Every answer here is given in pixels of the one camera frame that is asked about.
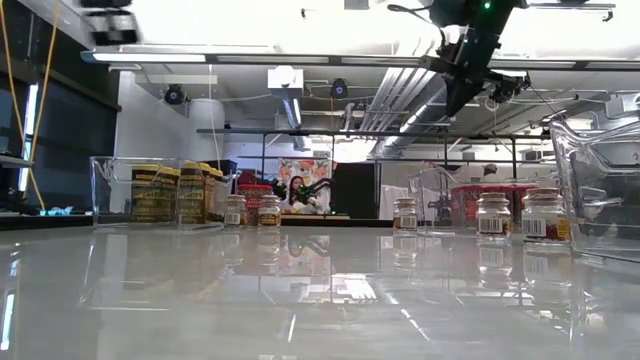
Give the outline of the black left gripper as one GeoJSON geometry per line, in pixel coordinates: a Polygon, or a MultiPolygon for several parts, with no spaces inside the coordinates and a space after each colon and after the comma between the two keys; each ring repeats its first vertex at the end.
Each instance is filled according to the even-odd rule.
{"type": "Polygon", "coordinates": [[[133,0],[79,0],[86,30],[96,46],[121,46],[140,41],[133,0]]]}

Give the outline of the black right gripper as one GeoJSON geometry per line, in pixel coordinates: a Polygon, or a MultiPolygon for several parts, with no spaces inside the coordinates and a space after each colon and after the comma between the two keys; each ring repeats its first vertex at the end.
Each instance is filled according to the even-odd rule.
{"type": "Polygon", "coordinates": [[[445,81],[447,116],[456,115],[474,97],[474,84],[467,78],[494,83],[500,81],[500,74],[488,68],[494,50],[493,47],[440,47],[435,56],[419,58],[420,67],[452,77],[445,81]]]}

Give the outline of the long ceiling light fixture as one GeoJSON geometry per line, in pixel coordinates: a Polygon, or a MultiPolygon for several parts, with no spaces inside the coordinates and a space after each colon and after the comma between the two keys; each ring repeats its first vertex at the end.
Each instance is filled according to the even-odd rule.
{"type": "MultiPolygon", "coordinates": [[[[394,67],[444,69],[449,64],[433,56],[316,55],[269,53],[154,53],[83,51],[87,63],[298,65],[333,67],[394,67]]],[[[640,72],[640,59],[561,59],[498,57],[489,61],[492,70],[640,72]]]]}

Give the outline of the grey ribbed ceiling tray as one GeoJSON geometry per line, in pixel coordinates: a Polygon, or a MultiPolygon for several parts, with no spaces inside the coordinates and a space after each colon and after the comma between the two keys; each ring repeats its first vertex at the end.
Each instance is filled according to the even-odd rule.
{"type": "Polygon", "coordinates": [[[409,104],[435,75],[435,72],[424,68],[389,68],[365,111],[359,130],[386,130],[393,121],[404,115],[409,104]]]}

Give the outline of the grey shelf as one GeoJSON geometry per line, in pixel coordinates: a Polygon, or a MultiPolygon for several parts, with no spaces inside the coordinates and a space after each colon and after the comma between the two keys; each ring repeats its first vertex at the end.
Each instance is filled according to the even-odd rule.
{"type": "Polygon", "coordinates": [[[9,154],[0,154],[0,165],[4,168],[30,168],[33,163],[9,154]]]}

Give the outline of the wooden bench top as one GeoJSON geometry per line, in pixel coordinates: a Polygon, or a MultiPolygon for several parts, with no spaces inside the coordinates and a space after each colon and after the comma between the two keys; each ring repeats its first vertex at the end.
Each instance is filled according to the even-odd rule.
{"type": "Polygon", "coordinates": [[[299,220],[351,220],[351,217],[346,214],[299,214],[299,213],[285,213],[281,215],[282,219],[299,219],[299,220]]]}

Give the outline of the white cloth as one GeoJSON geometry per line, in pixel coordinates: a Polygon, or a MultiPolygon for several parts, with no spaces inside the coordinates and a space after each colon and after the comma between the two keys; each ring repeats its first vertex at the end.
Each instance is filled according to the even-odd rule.
{"type": "Polygon", "coordinates": [[[395,209],[394,203],[399,198],[407,198],[408,196],[409,192],[406,187],[382,185],[380,190],[378,219],[392,220],[395,209]]]}

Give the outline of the black metal rack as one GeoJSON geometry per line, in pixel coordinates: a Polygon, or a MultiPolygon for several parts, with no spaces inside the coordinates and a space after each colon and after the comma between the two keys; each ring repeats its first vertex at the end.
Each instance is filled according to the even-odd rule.
{"type": "MultiPolygon", "coordinates": [[[[376,155],[374,157],[369,157],[369,155],[365,154],[364,160],[358,160],[355,159],[355,157],[352,158],[344,158],[342,160],[339,161],[335,161],[335,154],[336,151],[335,150],[335,145],[336,145],[336,139],[340,136],[344,137],[344,139],[342,140],[365,140],[365,142],[368,141],[368,139],[370,140],[380,140],[382,139],[383,135],[400,135],[400,133],[395,134],[395,133],[390,133],[390,132],[363,132],[363,131],[355,131],[355,132],[343,132],[343,131],[328,131],[328,130],[303,130],[303,129],[291,129],[291,130],[261,130],[261,129],[223,129],[220,130],[220,133],[222,134],[246,134],[246,135],[261,135],[263,137],[262,140],[262,155],[260,155],[258,158],[262,161],[261,162],[261,166],[262,168],[264,168],[264,163],[266,161],[267,156],[266,154],[266,137],[267,135],[283,135],[283,136],[288,136],[290,138],[293,138],[293,140],[298,141],[298,142],[304,142],[306,140],[311,140],[312,137],[320,137],[320,136],[325,136],[325,137],[329,137],[329,140],[331,142],[330,147],[331,147],[331,152],[330,152],[330,156],[324,156],[324,157],[301,157],[300,159],[302,160],[328,160],[330,162],[330,166],[329,166],[329,170],[330,170],[330,177],[332,179],[333,172],[334,172],[334,168],[337,167],[337,165],[339,163],[374,163],[374,168],[375,168],[375,184],[376,181],[381,181],[382,179],[382,175],[381,175],[381,168],[376,170],[377,167],[379,165],[375,165],[375,164],[380,164],[383,162],[421,162],[421,163],[442,163],[443,166],[442,167],[446,167],[449,165],[449,163],[465,163],[465,164],[470,164],[470,163],[504,163],[504,164],[510,164],[512,166],[512,175],[516,176],[517,173],[514,170],[518,164],[539,164],[539,162],[536,162],[534,160],[523,160],[523,161],[519,161],[517,160],[514,156],[514,154],[512,154],[512,159],[511,160],[478,160],[478,159],[468,159],[468,160],[449,160],[448,158],[448,152],[449,152],[449,145],[447,145],[447,141],[451,138],[454,137],[454,135],[465,135],[465,136],[458,136],[458,139],[456,139],[456,144],[454,145],[452,143],[452,145],[450,147],[455,148],[455,146],[457,146],[457,144],[463,140],[470,140],[470,141],[475,141],[475,142],[485,142],[485,143],[489,143],[490,141],[493,142],[501,142],[502,140],[508,140],[510,141],[511,145],[506,146],[508,149],[511,149],[512,151],[515,151],[515,147],[516,147],[516,142],[517,140],[549,140],[548,136],[533,136],[533,135],[495,135],[495,136],[490,136],[490,134],[459,134],[459,133],[453,133],[453,134],[449,134],[449,133],[418,133],[415,134],[413,133],[413,136],[416,136],[417,139],[431,139],[431,140],[442,140],[442,146],[444,146],[444,158],[443,159],[431,159],[431,158],[400,158],[398,157],[382,157],[381,155],[376,155]]],[[[375,190],[376,191],[380,191],[381,190],[381,186],[382,185],[375,185],[375,190]]],[[[376,204],[376,209],[379,210],[379,203],[376,201],[380,200],[380,194],[379,195],[375,195],[375,204],[376,204]]]]}

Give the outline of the small clear plastic bin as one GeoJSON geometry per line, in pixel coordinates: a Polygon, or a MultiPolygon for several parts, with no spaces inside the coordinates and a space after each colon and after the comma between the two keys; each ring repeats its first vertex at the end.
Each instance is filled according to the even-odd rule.
{"type": "MultiPolygon", "coordinates": [[[[170,230],[203,230],[206,228],[220,227],[223,222],[208,222],[204,224],[182,224],[178,215],[177,198],[176,214],[172,222],[162,222],[158,216],[154,223],[136,223],[131,220],[131,169],[135,164],[158,165],[178,169],[185,162],[196,162],[200,164],[203,175],[207,178],[205,170],[206,162],[197,162],[182,158],[149,158],[149,157],[107,157],[95,156],[89,160],[91,169],[92,188],[92,215],[93,225],[96,228],[134,228],[134,229],[170,229],[170,230]]],[[[231,194],[232,183],[235,179],[233,174],[223,173],[223,190],[221,198],[225,200],[231,194]]]]}
{"type": "Polygon", "coordinates": [[[454,230],[475,230],[475,228],[456,227],[451,223],[448,226],[433,225],[425,217],[427,202],[434,200],[439,195],[448,195],[451,199],[451,190],[465,185],[479,185],[481,193],[500,192],[508,197],[507,191],[513,185],[536,185],[537,188],[553,185],[557,179],[557,172],[549,166],[540,164],[523,164],[514,170],[517,176],[510,175],[508,169],[498,166],[498,175],[501,181],[498,183],[483,183],[483,167],[487,164],[465,164],[457,168],[434,166],[424,169],[409,177],[409,195],[416,200],[418,221],[421,226],[428,229],[443,228],[454,230]]]}

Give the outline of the black machine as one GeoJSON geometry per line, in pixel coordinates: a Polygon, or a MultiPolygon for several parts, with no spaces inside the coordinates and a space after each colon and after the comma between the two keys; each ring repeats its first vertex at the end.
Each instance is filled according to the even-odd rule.
{"type": "Polygon", "coordinates": [[[448,226],[452,223],[451,199],[448,195],[439,195],[427,202],[426,220],[433,225],[448,226]]]}

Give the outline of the white cylinder column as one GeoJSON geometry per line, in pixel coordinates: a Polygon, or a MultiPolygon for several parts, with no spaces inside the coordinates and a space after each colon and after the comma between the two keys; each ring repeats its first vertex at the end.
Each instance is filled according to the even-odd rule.
{"type": "Polygon", "coordinates": [[[221,160],[224,154],[224,105],[214,99],[194,99],[189,107],[189,124],[194,129],[190,140],[190,158],[201,161],[221,160]]]}

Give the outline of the colourful floral poster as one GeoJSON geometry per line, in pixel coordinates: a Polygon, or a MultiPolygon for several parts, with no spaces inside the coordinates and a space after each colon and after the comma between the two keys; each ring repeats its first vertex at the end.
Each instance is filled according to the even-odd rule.
{"type": "Polygon", "coordinates": [[[328,160],[295,160],[282,158],[279,160],[278,180],[284,187],[281,195],[280,209],[283,213],[283,203],[287,199],[289,183],[294,176],[301,176],[307,189],[314,195],[319,204],[317,214],[329,214],[331,212],[331,188],[332,179],[328,160]]]}

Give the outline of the black panel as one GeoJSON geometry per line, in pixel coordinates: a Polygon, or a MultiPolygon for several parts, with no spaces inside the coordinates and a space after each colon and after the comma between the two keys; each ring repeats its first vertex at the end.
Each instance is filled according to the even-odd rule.
{"type": "Polygon", "coordinates": [[[339,163],[333,174],[331,209],[351,219],[376,219],[375,168],[370,163],[339,163]]]}

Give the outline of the large clear plastic bin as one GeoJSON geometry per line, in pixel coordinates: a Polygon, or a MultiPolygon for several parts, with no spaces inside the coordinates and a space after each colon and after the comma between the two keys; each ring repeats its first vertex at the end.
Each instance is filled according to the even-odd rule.
{"type": "Polygon", "coordinates": [[[549,130],[573,250],[640,263],[640,121],[549,130]]]}

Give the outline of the silver ventilation duct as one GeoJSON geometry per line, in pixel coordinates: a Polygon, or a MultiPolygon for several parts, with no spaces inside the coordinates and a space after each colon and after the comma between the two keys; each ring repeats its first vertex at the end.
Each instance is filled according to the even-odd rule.
{"type": "Polygon", "coordinates": [[[417,140],[413,133],[425,133],[434,123],[447,118],[447,88],[445,79],[435,74],[418,97],[418,105],[399,129],[399,136],[388,137],[380,148],[382,157],[398,157],[403,150],[417,140]]]}

